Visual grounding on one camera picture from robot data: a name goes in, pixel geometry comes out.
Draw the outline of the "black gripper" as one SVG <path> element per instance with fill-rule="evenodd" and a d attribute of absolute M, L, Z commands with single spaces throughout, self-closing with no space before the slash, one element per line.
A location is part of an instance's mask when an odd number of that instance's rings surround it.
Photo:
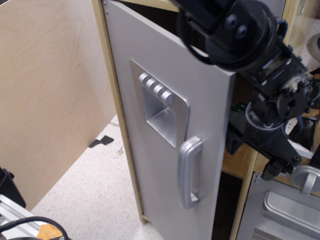
<path fill-rule="evenodd" d="M 271 181 L 280 174 L 287 177 L 302 163 L 302 157 L 283 135 L 281 127 L 254 126 L 246 113 L 230 112 L 226 150 L 234 155 L 243 143 L 269 159 L 261 176 L 265 181 Z"/>

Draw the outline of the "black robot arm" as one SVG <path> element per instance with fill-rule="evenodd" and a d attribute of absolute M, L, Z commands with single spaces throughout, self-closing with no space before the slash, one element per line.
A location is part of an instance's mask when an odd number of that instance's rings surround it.
<path fill-rule="evenodd" d="M 243 143 L 266 158 L 262 178 L 291 174 L 302 158 L 289 143 L 287 122 L 312 105 L 306 67 L 283 42 L 288 23 L 257 0 L 176 0 L 177 32 L 201 62 L 236 72 L 253 86 L 245 112 L 231 111 L 226 148 Z"/>

